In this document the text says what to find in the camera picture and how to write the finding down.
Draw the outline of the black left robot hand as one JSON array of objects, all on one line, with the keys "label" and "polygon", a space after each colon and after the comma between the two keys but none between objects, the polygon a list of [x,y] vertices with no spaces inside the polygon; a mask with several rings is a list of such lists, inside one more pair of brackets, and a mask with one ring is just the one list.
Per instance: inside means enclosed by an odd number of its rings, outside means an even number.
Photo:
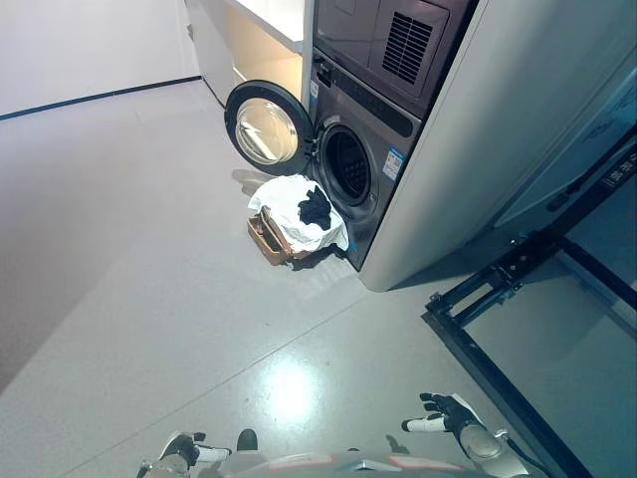
[{"label": "black left robot hand", "polygon": [[190,468],[198,463],[223,462],[232,455],[230,448],[206,444],[206,437],[207,434],[203,431],[175,431],[168,437],[158,459],[177,456]]}]

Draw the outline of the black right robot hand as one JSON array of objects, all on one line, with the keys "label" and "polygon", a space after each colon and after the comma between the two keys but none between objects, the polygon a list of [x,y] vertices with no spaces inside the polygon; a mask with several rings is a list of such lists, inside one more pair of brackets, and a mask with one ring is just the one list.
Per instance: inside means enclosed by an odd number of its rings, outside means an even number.
[{"label": "black right robot hand", "polygon": [[401,428],[405,432],[445,432],[451,433],[458,443],[462,431],[468,426],[484,424],[470,405],[458,394],[422,392],[419,394],[425,415],[420,418],[405,419]]}]

